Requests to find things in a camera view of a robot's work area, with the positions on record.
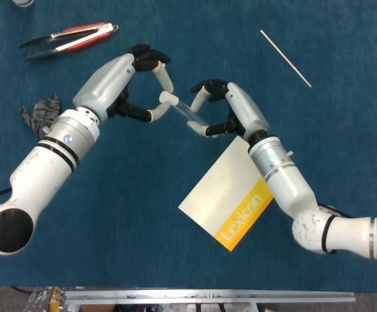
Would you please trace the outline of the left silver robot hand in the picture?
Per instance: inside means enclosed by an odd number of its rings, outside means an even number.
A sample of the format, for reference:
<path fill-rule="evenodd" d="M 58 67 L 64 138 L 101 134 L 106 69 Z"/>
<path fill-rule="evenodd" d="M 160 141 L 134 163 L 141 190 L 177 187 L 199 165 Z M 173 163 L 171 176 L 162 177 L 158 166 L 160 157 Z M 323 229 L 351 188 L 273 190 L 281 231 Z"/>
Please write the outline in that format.
<path fill-rule="evenodd" d="M 161 103 L 154 109 L 145 109 L 129 102 L 128 86 L 134 74 L 153 72 L 163 90 L 172 93 L 174 86 L 165 65 L 171 58 L 148 44 L 137 44 L 127 53 L 114 58 L 96 70 L 73 97 L 76 109 L 94 113 L 100 122 L 118 114 L 141 122 L 154 122 L 170 108 Z"/>

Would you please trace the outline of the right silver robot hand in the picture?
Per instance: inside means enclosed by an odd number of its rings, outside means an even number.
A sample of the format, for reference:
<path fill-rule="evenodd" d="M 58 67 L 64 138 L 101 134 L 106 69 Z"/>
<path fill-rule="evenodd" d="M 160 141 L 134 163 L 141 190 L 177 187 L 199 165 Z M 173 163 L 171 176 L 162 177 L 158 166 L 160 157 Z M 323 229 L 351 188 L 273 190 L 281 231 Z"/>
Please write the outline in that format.
<path fill-rule="evenodd" d="M 255 144 L 270 136 L 270 126 L 254 100 L 234 82 L 221 79 L 206 79 L 195 84 L 191 90 L 196 94 L 191 112 L 198 112 L 205 101 L 227 101 L 227 120 L 216 125 L 202 125 L 189 120 L 187 125 L 198 135 L 215 137 L 235 133 L 249 144 Z"/>

